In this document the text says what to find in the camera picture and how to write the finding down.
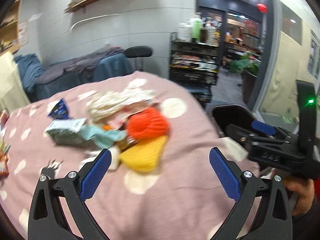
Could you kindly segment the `person's right hand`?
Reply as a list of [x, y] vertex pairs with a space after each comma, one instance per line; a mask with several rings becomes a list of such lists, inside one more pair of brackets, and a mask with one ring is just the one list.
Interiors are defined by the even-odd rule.
[[315, 188], [312, 179], [304, 180], [288, 176], [284, 178], [283, 184], [289, 191], [298, 194], [298, 199], [295, 207], [291, 211], [292, 216], [304, 215], [312, 207], [315, 198]]

